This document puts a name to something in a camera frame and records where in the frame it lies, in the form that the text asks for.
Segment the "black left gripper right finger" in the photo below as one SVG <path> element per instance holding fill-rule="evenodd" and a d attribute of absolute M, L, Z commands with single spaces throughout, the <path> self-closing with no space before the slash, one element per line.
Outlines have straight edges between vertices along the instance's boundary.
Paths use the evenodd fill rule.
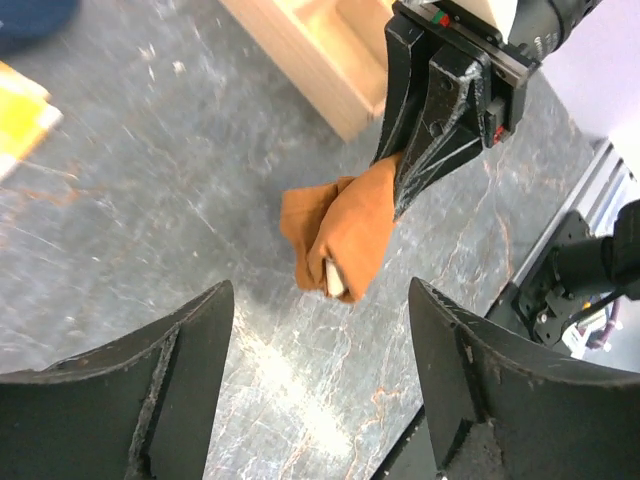
<path fill-rule="evenodd" d="M 435 464 L 451 479 L 635 479 L 639 377 L 577 360 L 409 287 Z"/>

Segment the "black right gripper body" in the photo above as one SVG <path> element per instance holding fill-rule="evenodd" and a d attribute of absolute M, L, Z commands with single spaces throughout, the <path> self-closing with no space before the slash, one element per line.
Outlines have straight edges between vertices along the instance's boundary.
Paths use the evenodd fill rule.
<path fill-rule="evenodd" d="M 524 111 L 525 83 L 540 63 L 536 54 L 528 54 L 527 42 L 509 43 L 512 23 L 524 14 L 525 7 L 509 1 L 505 7 L 485 1 L 435 1 L 411 6 L 403 1 L 392 5 L 389 22 L 414 22 L 427 36 L 430 58 L 449 45 L 477 59 L 487 58 L 491 66 L 491 100 L 485 111 L 485 146 L 492 147 L 507 131 L 513 132 Z"/>

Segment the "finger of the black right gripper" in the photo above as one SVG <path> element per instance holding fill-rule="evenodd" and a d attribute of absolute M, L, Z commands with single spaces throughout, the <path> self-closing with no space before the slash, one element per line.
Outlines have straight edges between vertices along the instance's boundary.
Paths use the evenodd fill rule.
<path fill-rule="evenodd" d="M 427 187 L 482 153 L 490 100 L 487 58 L 442 47 L 429 60 L 424 104 L 396 170 L 395 219 Z"/>
<path fill-rule="evenodd" d="M 430 46 L 423 28 L 414 22 L 388 22 L 385 39 L 387 94 L 373 163 L 406 148 L 428 88 Z"/>

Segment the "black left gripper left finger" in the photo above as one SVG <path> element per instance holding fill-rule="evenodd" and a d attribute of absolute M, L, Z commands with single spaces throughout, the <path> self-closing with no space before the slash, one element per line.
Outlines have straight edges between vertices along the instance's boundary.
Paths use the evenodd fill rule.
<path fill-rule="evenodd" d="M 199 479 L 234 318 L 222 281 L 41 371 L 1 378 L 5 479 Z"/>

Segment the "brown underwear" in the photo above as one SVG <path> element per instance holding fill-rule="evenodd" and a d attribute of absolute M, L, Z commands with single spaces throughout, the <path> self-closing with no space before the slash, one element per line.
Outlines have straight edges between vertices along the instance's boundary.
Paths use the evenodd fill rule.
<path fill-rule="evenodd" d="M 287 190 L 280 230 L 296 257 L 295 280 L 305 291 L 329 293 L 326 263 L 341 274 L 344 303 L 360 301 L 384 263 L 395 227 L 396 153 L 356 177 Z"/>

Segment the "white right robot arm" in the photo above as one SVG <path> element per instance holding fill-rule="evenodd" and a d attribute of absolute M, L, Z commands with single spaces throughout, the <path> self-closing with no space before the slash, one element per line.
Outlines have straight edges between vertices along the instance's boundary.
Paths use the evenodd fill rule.
<path fill-rule="evenodd" d="M 429 186 L 506 141 L 528 83 L 595 8 L 592 1 L 397 1 L 385 27 L 387 98 L 377 159 L 398 155 L 394 207 L 402 215 Z M 609 236 L 568 213 L 493 317 L 553 347 L 588 318 L 639 296 L 639 206 L 624 206 Z"/>

